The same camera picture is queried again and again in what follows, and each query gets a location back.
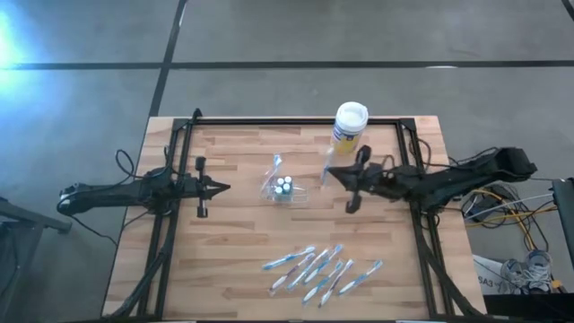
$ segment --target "black cable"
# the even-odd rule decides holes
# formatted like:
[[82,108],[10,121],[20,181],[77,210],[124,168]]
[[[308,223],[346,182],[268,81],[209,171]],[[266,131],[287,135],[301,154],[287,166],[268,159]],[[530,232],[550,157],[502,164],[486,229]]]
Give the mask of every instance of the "black cable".
[[[432,221],[434,221],[435,227],[439,227],[439,224],[440,224],[440,216],[439,216],[438,214],[436,214],[436,213],[432,214]],[[428,230],[428,229],[429,229],[428,227],[425,227],[424,225],[422,225],[422,221],[421,221],[421,227],[422,227],[424,230]]]
[[535,240],[532,239],[532,235],[530,234],[530,227],[531,227],[530,218],[527,217],[524,220],[520,219],[520,221],[522,222],[522,224],[526,228],[526,232],[524,232],[524,236],[522,237],[522,241],[524,243],[524,246],[526,247],[526,250],[530,250],[530,246],[528,246],[528,237],[530,237],[530,239],[532,241],[532,248],[538,249],[538,246],[536,246]]
[[[163,152],[164,152],[164,154],[166,155],[166,159],[167,159],[167,154],[166,154],[166,149],[165,149],[165,147],[164,147],[164,149],[163,149]],[[127,170],[127,169],[124,167],[124,165],[121,163],[121,161],[119,160],[119,155],[120,155],[120,154],[123,154],[123,155],[126,157],[128,163],[129,163],[130,170]],[[90,192],[106,191],[106,190],[109,190],[109,189],[112,189],[112,188],[116,188],[116,187],[118,187],[118,186],[124,184],[124,183],[125,183],[128,179],[130,179],[130,178],[134,178],[134,179],[149,179],[149,178],[159,177],[159,176],[163,175],[168,169],[171,169],[171,171],[175,172],[171,167],[166,166],[162,171],[160,171],[160,172],[157,173],[157,174],[154,174],[154,175],[151,175],[151,176],[137,176],[137,175],[135,175],[135,165],[134,165],[134,161],[132,160],[132,158],[130,157],[130,155],[129,155],[125,150],[123,150],[123,149],[118,149],[118,150],[116,150],[115,160],[116,160],[117,166],[118,166],[127,176],[126,176],[124,179],[120,180],[120,181],[119,181],[118,183],[116,183],[116,184],[112,184],[112,185],[107,186],[107,187],[104,187],[104,188],[96,188],[96,189],[91,190]],[[72,194],[70,194],[70,195],[68,195],[68,196],[66,196],[66,197],[64,197],[64,198],[62,198],[62,199],[60,199],[60,201],[59,201],[59,202],[57,203],[57,205],[56,205],[56,209],[59,209],[60,206],[61,206],[65,201],[68,201],[68,200],[69,200],[70,197],[75,196],[75,195],[77,195],[77,194],[81,194],[81,193],[82,193],[82,192],[75,192],[75,193],[72,193]],[[110,241],[114,244],[114,246],[117,247],[117,242],[115,242],[111,237],[109,237],[109,236],[107,236],[107,235],[105,235],[105,234],[101,234],[101,233],[95,231],[94,229],[92,229],[92,228],[89,227],[88,225],[84,224],[82,221],[80,221],[78,218],[76,218],[76,217],[73,216],[73,215],[67,215],[67,216],[68,216],[68,217],[71,217],[72,219],[74,219],[76,222],[78,222],[78,223],[79,223],[82,227],[84,227],[86,230],[88,230],[88,231],[90,231],[90,232],[96,234],[96,235],[99,236],[99,237],[106,238],[106,239],[110,240]]]
[[[540,228],[540,225],[538,224],[538,221],[535,219],[535,214],[542,210],[545,206],[549,205],[550,203],[552,203],[553,201],[548,201],[546,203],[541,204],[540,206],[538,206],[531,214],[526,216],[526,219],[529,219],[531,222],[530,223],[534,223],[536,226],[536,229],[538,230],[538,232],[540,233],[540,236],[542,237],[542,239],[544,240],[544,251],[548,252],[548,250],[550,250],[550,244],[548,242],[548,240],[546,239],[546,236],[544,235],[544,232],[542,231],[542,228]],[[526,232],[528,235],[530,235],[530,223],[528,225],[528,227],[526,228]]]
[[395,165],[395,156],[393,156],[392,154],[386,154],[383,157],[383,161],[380,163],[383,170],[385,169],[385,165],[387,164],[387,160],[389,160],[389,159],[391,160],[391,168],[394,168],[396,166]]
[[455,159],[453,158],[453,161],[455,161],[456,164],[460,164],[461,162],[468,162],[468,161],[470,161],[470,160],[473,160],[473,159],[475,159],[475,158],[478,158],[478,157],[484,155],[485,153],[489,153],[490,151],[493,151],[493,152],[494,152],[494,151],[497,151],[498,149],[499,149],[498,147],[486,148],[486,149],[484,149],[483,151],[477,153],[476,155],[474,155],[474,156],[472,156],[472,157],[464,158],[464,159],[461,159],[461,160],[455,160]]
[[[168,164],[168,146],[163,146],[163,157],[165,157],[166,167],[168,167],[168,166],[167,166],[167,164]],[[174,170],[173,167],[171,167],[171,166],[169,166],[169,167],[170,167],[170,169],[171,169],[171,173],[172,173],[172,174],[176,174],[176,175],[179,175],[179,176],[183,176],[182,173],[180,173],[180,172]]]
[[135,218],[133,218],[132,220],[128,221],[126,224],[124,224],[124,226],[122,227],[122,230],[124,230],[128,225],[130,225],[133,221],[140,219],[142,216],[148,214],[150,211],[145,211],[142,214],[137,215]]
[[16,273],[18,272],[18,269],[20,268],[20,260],[18,260],[18,249],[16,248],[16,238],[14,236],[14,232],[12,231],[12,229],[9,229],[8,227],[5,227],[6,230],[8,232],[10,232],[10,236],[12,238],[12,250],[13,250],[13,258],[14,258],[14,270],[12,271],[12,274],[10,275],[10,279],[8,280],[8,283],[6,284],[6,286],[2,289],[2,291],[0,292],[0,300],[2,300],[2,298],[4,297],[4,294],[6,293],[6,291],[8,291],[8,288],[10,287],[10,285],[12,284],[13,279],[16,277]]
[[[478,165],[474,165],[474,166],[472,166],[472,167],[460,166],[460,164],[461,164],[462,162],[468,162],[468,161],[471,161],[472,159],[476,159],[476,158],[482,156],[483,154],[489,152],[489,151],[492,150],[492,149],[494,149],[494,150],[496,151],[496,150],[498,150],[499,148],[497,148],[497,147],[491,147],[491,148],[488,148],[488,149],[486,149],[486,150],[483,150],[483,151],[479,152],[478,154],[476,154],[476,155],[473,156],[473,157],[469,157],[469,158],[465,158],[465,159],[463,159],[463,160],[459,160],[459,161],[456,162],[456,165],[457,165],[457,166],[447,165],[447,164],[437,164],[437,163],[427,163],[427,165],[429,165],[429,166],[434,166],[434,167],[446,167],[446,168],[450,168],[450,169],[453,169],[453,170],[476,171],[476,169],[478,169],[479,167],[483,166],[485,163],[490,162],[490,161],[495,157],[495,155],[493,155],[490,159],[487,159],[486,161],[483,161],[482,163],[480,163],[480,164],[478,164]],[[504,171],[504,170],[500,170],[500,171],[501,171],[501,172],[506,172],[506,173],[508,173],[508,174],[509,174],[510,176],[512,176],[512,177],[517,177],[516,174],[513,174],[513,173],[511,173],[511,172],[509,172],[509,171]]]
[[[520,197],[520,194],[518,193],[518,190],[515,187],[513,187],[509,184],[504,184],[504,183],[498,183],[497,185],[502,186],[505,189],[507,189],[507,191],[511,194],[511,197],[515,201],[520,201],[522,199]],[[524,202],[516,203],[516,204],[514,204],[514,206],[522,213],[530,212],[530,209],[528,208],[528,206],[526,204],[524,204]]]
[[[422,162],[422,164],[424,165],[424,172],[427,172],[427,170],[429,170],[429,167],[431,166],[431,158],[432,158],[431,145],[429,143],[427,143],[426,141],[422,140],[421,138],[417,137],[416,140],[419,141],[420,143],[424,144],[427,147],[427,154],[428,154],[427,161]],[[413,143],[413,141],[411,141],[409,143],[409,151],[411,152],[412,155],[414,155],[414,143]]]
[[456,159],[450,157],[450,156],[448,157],[448,161],[449,161],[449,162],[453,162],[453,163],[455,163],[455,164],[458,166],[458,161],[457,161]]
[[[119,155],[123,154],[126,159],[127,162],[129,162],[129,166],[131,170],[126,170],[126,168],[124,167],[124,165],[122,165],[121,161],[119,161]],[[117,166],[130,178],[134,178],[134,179],[153,179],[153,178],[157,178],[163,174],[165,174],[166,171],[171,170],[170,166],[167,166],[163,168],[162,171],[160,171],[157,174],[153,174],[153,175],[144,175],[144,176],[139,176],[139,175],[135,175],[135,165],[134,165],[134,161],[132,160],[132,157],[130,157],[130,155],[123,149],[118,149],[116,150],[116,164]]]
[[88,225],[84,224],[82,221],[80,221],[80,219],[76,218],[76,217],[73,216],[73,215],[70,215],[70,217],[71,217],[72,219],[74,219],[76,222],[78,222],[78,224],[80,224],[80,225],[81,225],[82,227],[84,227],[86,230],[92,232],[93,234],[95,234],[95,235],[97,235],[97,236],[99,236],[99,237],[101,237],[101,238],[106,238],[106,239],[110,240],[111,243],[113,243],[114,246],[116,246],[116,248],[117,248],[117,242],[116,242],[115,240],[113,240],[110,236],[105,235],[105,234],[101,234],[101,233],[95,231],[94,229],[90,228]]
[[[497,185],[491,185],[491,186],[488,186],[488,187],[484,187],[484,188],[482,188],[482,189],[485,190],[485,191],[488,191],[488,192],[492,192],[493,194],[500,195],[500,192],[497,192],[497,191],[494,190],[496,187],[497,187]],[[474,205],[477,205],[477,204],[481,203],[481,201],[483,201],[484,199],[486,199],[486,198],[488,198],[488,197],[489,197],[489,196],[485,195],[484,193],[473,192],[473,193],[471,194],[471,196],[468,197],[468,199],[467,199],[467,200],[465,201],[465,203],[463,204],[463,208],[462,208],[462,209],[465,210],[465,206],[466,206],[470,201],[475,201],[474,204],[473,204],[473,206],[474,206]],[[501,197],[506,197],[508,200],[512,200],[512,199],[509,198],[508,196],[501,196]],[[501,204],[502,204],[502,202],[501,202],[500,200],[498,200],[498,199],[496,200],[496,203],[497,203],[497,205],[501,205]],[[470,211],[471,211],[470,209],[466,209],[466,211],[461,211],[461,212],[463,212],[463,217],[465,217],[465,212],[468,214]],[[503,212],[505,215],[511,214],[513,211],[516,211],[516,210],[512,210],[512,209],[509,208],[509,207],[502,207],[502,208],[496,210],[496,212]],[[483,228],[485,228],[485,229],[497,229],[497,228],[501,227],[502,225],[505,225],[507,220],[508,220],[507,218],[502,218],[502,219],[501,219],[499,222],[497,222],[497,223],[492,223],[492,222],[486,223],[486,222],[483,222],[483,221],[478,221],[478,222],[481,223],[481,226],[482,226]]]
[[[508,282],[509,284],[514,285],[515,288],[520,288],[520,286],[518,286],[518,285],[512,283],[509,279],[507,279],[506,277],[503,277],[502,275],[500,275],[499,273],[497,273],[497,272],[495,272],[494,270],[490,269],[489,267],[487,267],[487,266],[481,264],[481,263],[480,263],[479,261],[477,261],[476,259],[474,259],[474,262],[475,262],[476,264],[478,264],[479,266],[483,267],[484,269],[488,270],[489,272],[491,272],[491,273],[495,274],[496,276],[500,277],[501,279],[505,280],[505,281]],[[538,299],[538,298],[536,298],[536,297],[534,297],[533,299],[534,299],[535,301],[538,301],[539,303],[543,304],[544,306],[546,306],[546,307],[549,308],[550,310],[554,311],[556,314],[559,314],[559,315],[561,316],[561,319],[567,319],[567,320],[570,320],[570,321],[574,320],[574,318],[571,317],[570,315],[568,315],[567,313],[565,313],[565,312],[563,312],[563,311],[561,311],[561,310],[558,310],[558,309],[554,308],[548,301],[543,301],[543,300],[540,300],[540,299]]]

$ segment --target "black floor line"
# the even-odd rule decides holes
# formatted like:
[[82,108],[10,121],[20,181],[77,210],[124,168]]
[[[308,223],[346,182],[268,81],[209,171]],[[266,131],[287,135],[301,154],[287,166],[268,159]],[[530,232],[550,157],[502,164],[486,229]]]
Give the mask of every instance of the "black floor line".
[[0,70],[131,70],[159,69],[163,63],[22,63],[0,66]]
[[572,21],[574,21],[574,7],[572,7],[572,2],[570,0],[562,0],[562,4],[564,4],[564,8],[566,8]]
[[179,0],[178,2],[176,15],[173,19],[173,25],[171,26],[170,40],[168,41],[168,46],[165,49],[165,56],[163,57],[160,77],[158,78],[158,82],[155,86],[155,92],[153,93],[152,105],[148,113],[149,117],[157,117],[160,113],[161,99],[163,98],[163,92],[165,91],[165,86],[168,82],[168,75],[170,74],[170,63],[173,59],[173,53],[176,50],[179,29],[183,21],[183,14],[186,10],[186,4],[187,0]]
[[[173,58],[175,43],[167,58]],[[505,68],[574,67],[574,60],[492,60],[492,61],[284,61],[284,62],[166,62],[166,63],[25,63],[0,66],[0,70],[151,70],[161,69],[159,89],[167,82],[169,70],[281,70],[345,68]]]
[[507,61],[292,61],[292,62],[187,62],[172,63],[170,69],[336,69],[336,68],[500,68],[500,67],[573,67],[574,60]]

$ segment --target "wooden tabletop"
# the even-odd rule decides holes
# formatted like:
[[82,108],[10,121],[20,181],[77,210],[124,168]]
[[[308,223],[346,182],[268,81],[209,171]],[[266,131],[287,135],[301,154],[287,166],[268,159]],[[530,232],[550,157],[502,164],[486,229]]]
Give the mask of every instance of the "wooden tabletop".
[[[432,161],[448,163],[438,119],[414,118],[419,137],[432,147]],[[164,165],[163,146],[169,142],[172,120],[150,119],[139,175]],[[428,317],[408,205],[363,194],[361,209],[356,214],[346,214],[344,204],[349,193],[334,179],[325,185],[320,179],[331,131],[330,126],[311,125],[194,127],[187,170],[196,175],[195,157],[203,155],[207,158],[206,174],[230,184],[231,189],[208,202],[207,219],[196,217],[195,199],[182,202],[164,319]],[[372,147],[372,162],[381,161],[388,153],[400,162],[396,131],[391,126],[368,126],[361,144]],[[292,176],[296,186],[305,188],[308,202],[285,206],[261,199],[261,181],[275,153],[283,158],[281,175]],[[422,153],[426,158],[424,147]],[[351,164],[352,159],[353,156],[338,157],[335,163]],[[126,221],[143,211],[130,207]],[[439,236],[448,274],[465,297],[484,312],[460,213],[446,211],[440,217]],[[115,310],[142,277],[152,223],[152,216],[146,215],[122,232],[104,314]],[[322,309],[317,308],[322,293],[307,307],[301,306],[301,297],[313,283],[269,296],[267,289],[294,262],[266,272],[261,270],[264,263],[307,245],[317,246],[320,252],[339,243],[344,244],[341,258],[356,261],[340,286],[366,272],[376,259],[384,261],[383,267],[348,295],[332,297]],[[152,286],[150,310],[158,277]],[[433,282],[441,307],[438,281]]]

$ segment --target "white toothbrush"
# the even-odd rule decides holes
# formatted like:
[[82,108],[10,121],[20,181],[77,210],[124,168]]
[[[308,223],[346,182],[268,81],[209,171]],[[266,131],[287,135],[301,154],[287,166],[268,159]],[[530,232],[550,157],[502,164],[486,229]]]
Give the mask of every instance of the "white toothbrush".
[[366,272],[363,275],[360,275],[359,277],[355,278],[355,280],[348,283],[345,287],[341,288],[341,290],[339,291],[339,295],[343,295],[344,293],[349,292],[354,287],[360,285],[362,282],[365,281],[365,279],[367,279],[367,277],[369,277],[372,273],[377,271],[377,269],[381,268],[382,266],[383,266],[383,260],[375,261],[373,267],[368,272]]
[[317,284],[317,286],[313,287],[312,290],[310,290],[307,295],[305,295],[305,297],[303,297],[303,305],[307,304],[311,298],[313,296],[315,296],[315,294],[317,294],[317,292],[325,285],[329,282],[329,279],[331,279],[331,277],[333,277],[338,271],[339,269],[341,269],[343,267],[343,261],[339,260],[337,261],[337,264],[335,265],[335,269],[331,272],[331,274],[329,274],[327,277],[321,279],[321,281],[319,282],[319,284]]
[[349,261],[347,261],[347,263],[345,264],[343,270],[341,270],[341,272],[339,273],[339,275],[337,275],[337,277],[335,278],[335,280],[333,281],[333,283],[331,284],[331,287],[329,287],[329,290],[326,291],[326,293],[321,297],[321,302],[319,303],[319,308],[321,308],[323,305],[326,304],[327,301],[329,301],[329,297],[331,297],[331,294],[333,293],[333,290],[335,289],[335,287],[337,286],[337,283],[339,283],[339,281],[341,280],[341,277],[343,276],[343,274],[349,270],[349,268],[351,268],[352,264],[354,263],[354,261],[352,261],[352,259],[349,259]]
[[305,276],[307,275],[307,273],[309,272],[309,270],[311,270],[311,268],[317,263],[319,262],[319,260],[323,259],[324,256],[326,256],[329,253],[329,249],[325,249],[323,250],[323,252],[321,252],[315,259],[313,259],[313,261],[305,268],[303,269],[303,271],[299,274],[299,276],[297,276],[297,278],[295,278],[294,281],[292,281],[290,284],[287,285],[287,290],[288,291],[292,291],[293,288],[295,288],[295,286],[297,286],[297,284],[299,283],[299,281],[303,278],[305,278]]
[[277,259],[274,260],[272,262],[266,263],[263,265],[263,270],[269,270],[269,269],[273,269],[277,266],[280,266],[288,261],[291,261],[299,256],[303,256],[303,255],[307,255],[310,252],[315,251],[315,246],[307,246],[304,250],[297,252],[297,253],[292,253],[289,254],[281,259]]
[[297,271],[297,269],[299,269],[301,266],[305,265],[305,263],[310,261],[314,256],[315,256],[314,253],[308,254],[306,257],[303,258],[303,260],[301,260],[299,262],[299,264],[297,264],[297,265],[295,265],[295,267],[291,268],[291,270],[289,272],[287,272],[287,274],[279,277],[279,279],[277,279],[277,281],[275,283],[273,283],[271,288],[269,288],[269,294],[271,296],[273,296],[275,294],[275,292],[277,292],[277,289],[279,288],[279,286],[281,286],[283,283],[285,283],[285,281],[287,280],[287,278],[289,278],[290,275],[293,275],[293,273],[295,273]]
[[315,270],[313,270],[311,272],[311,274],[309,274],[305,280],[303,281],[303,284],[306,285],[308,284],[310,281],[313,280],[313,278],[315,278],[315,276],[321,272],[321,270],[323,270],[327,265],[329,265],[329,263],[331,262],[331,260],[339,253],[341,252],[341,250],[343,250],[343,245],[336,245],[335,248],[333,249],[333,252],[329,255],[329,258],[326,259],[323,263],[321,263],[317,268],[315,268]]

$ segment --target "white lid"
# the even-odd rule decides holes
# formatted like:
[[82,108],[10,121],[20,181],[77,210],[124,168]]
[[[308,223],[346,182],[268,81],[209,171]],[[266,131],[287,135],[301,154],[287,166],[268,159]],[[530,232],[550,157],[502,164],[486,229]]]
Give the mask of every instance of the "white lid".
[[337,125],[343,130],[358,132],[367,126],[369,111],[359,102],[345,102],[336,115]]

